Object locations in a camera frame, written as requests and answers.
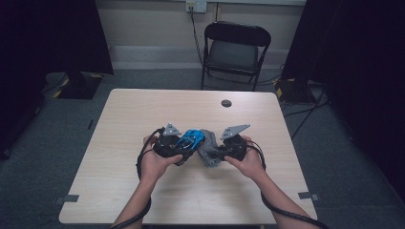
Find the forearm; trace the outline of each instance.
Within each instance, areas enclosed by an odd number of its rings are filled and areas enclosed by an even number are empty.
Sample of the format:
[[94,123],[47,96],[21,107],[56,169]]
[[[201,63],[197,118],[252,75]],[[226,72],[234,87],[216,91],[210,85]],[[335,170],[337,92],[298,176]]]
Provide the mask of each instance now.
[[[260,174],[253,179],[259,189],[262,191],[266,200],[274,207],[282,210],[299,214],[301,216],[309,217],[309,215],[291,198],[289,198],[266,174],[266,172]],[[280,229],[287,228],[317,228],[316,226],[300,221],[298,219],[291,219],[277,213],[271,212],[277,222]]]
[[[140,181],[134,194],[130,197],[125,207],[122,209],[121,213],[117,217],[116,221],[112,226],[120,224],[137,214],[139,214],[146,206],[149,198],[152,195],[153,189],[155,188],[155,181]],[[140,219],[133,224],[127,226],[126,228],[140,229],[142,226],[142,220]]]

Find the black curtain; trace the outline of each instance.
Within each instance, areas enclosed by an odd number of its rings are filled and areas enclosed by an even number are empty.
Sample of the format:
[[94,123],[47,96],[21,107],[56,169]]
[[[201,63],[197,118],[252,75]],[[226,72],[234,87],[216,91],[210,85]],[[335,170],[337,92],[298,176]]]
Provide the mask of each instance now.
[[46,75],[71,68],[114,73],[94,0],[0,1],[1,151]]

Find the wall outlet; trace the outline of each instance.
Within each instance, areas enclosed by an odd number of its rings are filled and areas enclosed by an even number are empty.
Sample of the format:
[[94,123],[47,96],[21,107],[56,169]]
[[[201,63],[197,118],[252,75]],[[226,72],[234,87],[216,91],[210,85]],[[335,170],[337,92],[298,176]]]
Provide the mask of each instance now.
[[197,1],[196,2],[196,9],[197,9],[197,12],[206,12],[206,2],[205,1]]
[[185,1],[185,11],[206,12],[206,1]]
[[197,12],[196,1],[185,1],[185,11],[190,11],[190,8],[193,9],[193,12]]

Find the finger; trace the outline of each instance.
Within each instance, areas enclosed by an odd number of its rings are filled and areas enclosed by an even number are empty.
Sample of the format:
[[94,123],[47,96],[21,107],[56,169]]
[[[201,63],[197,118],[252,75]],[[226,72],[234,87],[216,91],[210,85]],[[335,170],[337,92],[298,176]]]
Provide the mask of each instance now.
[[152,135],[152,136],[148,135],[148,136],[146,136],[146,137],[143,138],[143,144],[145,144],[146,141],[148,141],[149,137],[150,137],[149,144],[151,144],[151,145],[154,144],[154,143],[158,140],[158,137],[157,137],[157,136],[155,136],[155,135]]
[[252,138],[246,135],[242,135],[242,138],[246,141],[247,145],[253,145]]
[[241,163],[241,161],[239,161],[238,159],[235,159],[231,156],[225,156],[224,158],[227,162],[229,162],[229,164],[231,164],[235,167],[238,167],[239,163]]
[[176,156],[171,156],[169,158],[166,159],[167,164],[174,164],[177,163],[179,161],[181,161],[182,159],[182,155],[176,155]]

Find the gray carpet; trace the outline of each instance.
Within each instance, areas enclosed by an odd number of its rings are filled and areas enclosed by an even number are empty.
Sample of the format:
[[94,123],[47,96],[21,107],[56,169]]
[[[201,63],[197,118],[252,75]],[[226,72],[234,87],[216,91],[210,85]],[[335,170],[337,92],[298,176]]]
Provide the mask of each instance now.
[[[263,70],[260,80],[278,73]],[[49,86],[62,76],[48,75]],[[198,90],[200,77],[201,71],[193,69],[117,70],[114,76],[105,75],[93,100],[54,99],[57,88],[45,93],[40,114],[12,145],[11,158],[0,161],[0,228],[108,228],[108,225],[64,225],[58,221],[62,206],[54,201],[68,194],[109,92],[114,88]],[[207,81],[215,85],[207,88],[212,90],[251,89],[245,84]],[[257,91],[274,92],[274,89],[264,85]],[[321,89],[315,87],[313,91],[319,95]],[[285,115],[309,107],[283,103],[281,106]],[[306,113],[286,117],[291,134],[305,116]],[[331,105],[326,105],[311,114],[293,139],[309,191],[320,198],[314,202],[319,219],[330,228],[405,228],[402,202],[350,137],[347,124]]]

